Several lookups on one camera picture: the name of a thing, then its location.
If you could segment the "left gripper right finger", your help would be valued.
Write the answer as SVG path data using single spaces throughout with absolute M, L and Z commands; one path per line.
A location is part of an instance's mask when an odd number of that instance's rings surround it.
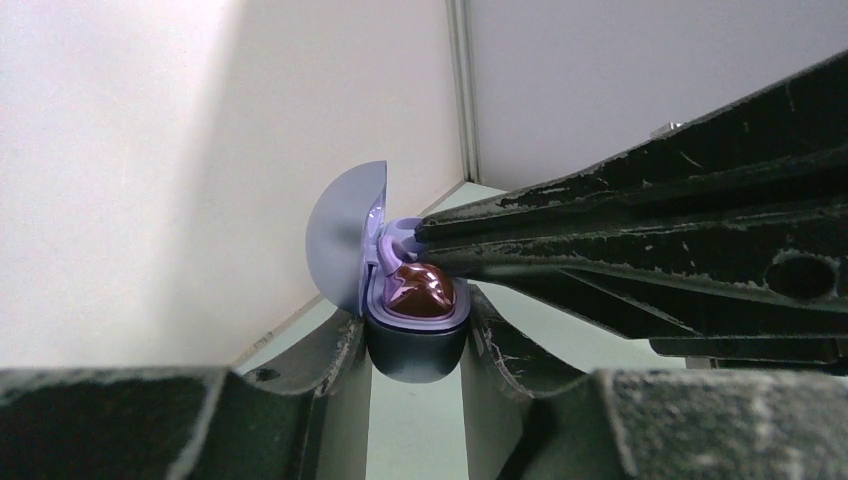
M 843 479 L 847 388 L 757 370 L 584 373 L 471 291 L 460 362 L 473 479 Z

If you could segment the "purple earbud charging case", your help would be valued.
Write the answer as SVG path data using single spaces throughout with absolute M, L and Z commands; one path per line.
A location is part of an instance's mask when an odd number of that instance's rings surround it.
M 449 275 L 425 257 L 416 239 L 419 217 L 386 217 L 387 164 L 355 166 L 323 191 L 308 219 L 305 253 L 310 276 L 334 306 L 363 325 L 370 358 L 379 372 L 399 382 L 426 384 L 448 376 L 458 365 L 471 310 L 466 280 Z M 455 311 L 428 321 L 399 317 L 383 302 L 384 275 L 377 244 L 394 236 L 441 269 L 456 290 Z

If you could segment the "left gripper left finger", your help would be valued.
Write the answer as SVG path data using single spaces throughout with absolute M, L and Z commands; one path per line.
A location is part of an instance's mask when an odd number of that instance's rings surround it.
M 361 479 L 371 364 L 335 312 L 265 364 L 6 369 L 5 479 Z

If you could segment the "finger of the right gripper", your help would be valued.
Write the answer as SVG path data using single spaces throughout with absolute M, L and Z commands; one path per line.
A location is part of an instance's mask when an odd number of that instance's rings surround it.
M 508 218 L 583 207 L 676 182 L 761 168 L 847 146 L 847 54 L 841 52 L 576 173 L 428 215 L 425 244 L 482 234 Z
M 508 287 L 662 356 L 714 368 L 847 372 L 847 212 L 674 217 L 555 210 L 417 230 L 448 273 Z

